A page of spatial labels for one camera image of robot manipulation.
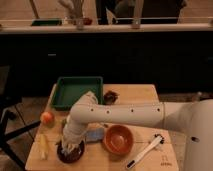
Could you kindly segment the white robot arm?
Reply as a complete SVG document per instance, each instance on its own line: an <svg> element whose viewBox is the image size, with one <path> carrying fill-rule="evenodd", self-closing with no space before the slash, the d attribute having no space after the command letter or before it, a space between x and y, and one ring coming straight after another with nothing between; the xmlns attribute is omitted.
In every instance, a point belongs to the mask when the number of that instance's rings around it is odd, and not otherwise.
<svg viewBox="0 0 213 171"><path fill-rule="evenodd" d="M101 122L183 132L187 136L183 171L213 171L213 99L100 105L89 91L70 109L62 134L63 152L71 153L80 145L89 123Z"/></svg>

